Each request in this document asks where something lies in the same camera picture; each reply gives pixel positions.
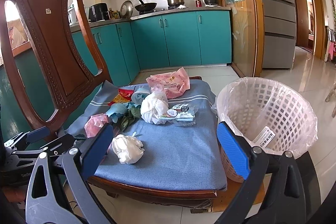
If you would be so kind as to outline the person left hand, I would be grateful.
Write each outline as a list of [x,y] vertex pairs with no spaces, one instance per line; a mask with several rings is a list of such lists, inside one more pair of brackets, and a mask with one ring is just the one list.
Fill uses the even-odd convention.
[[23,202],[26,199],[25,191],[19,188],[2,188],[2,191],[7,198],[7,200],[11,203]]

